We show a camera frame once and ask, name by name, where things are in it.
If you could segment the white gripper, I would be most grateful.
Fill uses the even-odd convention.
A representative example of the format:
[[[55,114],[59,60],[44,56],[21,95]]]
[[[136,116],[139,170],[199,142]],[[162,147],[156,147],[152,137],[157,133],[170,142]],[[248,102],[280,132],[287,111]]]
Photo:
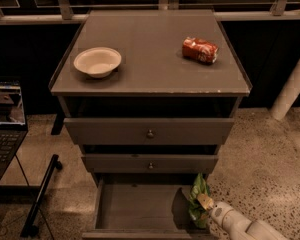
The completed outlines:
[[[242,213],[225,202],[216,202],[207,194],[199,193],[197,200],[209,212],[211,219],[222,228],[230,240],[254,240],[246,230],[252,223]]]

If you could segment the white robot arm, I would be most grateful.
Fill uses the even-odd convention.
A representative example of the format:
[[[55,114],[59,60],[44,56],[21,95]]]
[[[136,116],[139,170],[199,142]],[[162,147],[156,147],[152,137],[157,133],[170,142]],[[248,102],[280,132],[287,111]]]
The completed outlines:
[[[300,240],[300,59],[271,109],[240,109],[208,178],[211,195]]]

